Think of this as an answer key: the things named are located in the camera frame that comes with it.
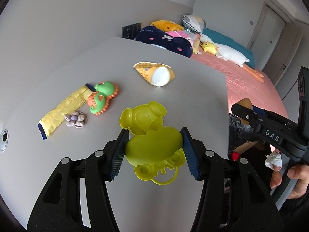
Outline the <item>person's right hand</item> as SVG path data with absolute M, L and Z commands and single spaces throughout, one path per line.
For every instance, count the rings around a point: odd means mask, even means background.
M 298 199 L 302 197 L 308 187 L 308 165 L 290 159 L 286 164 L 283 175 L 280 167 L 275 166 L 270 188 L 275 189 L 272 198 L 276 205 L 282 204 L 287 199 Z

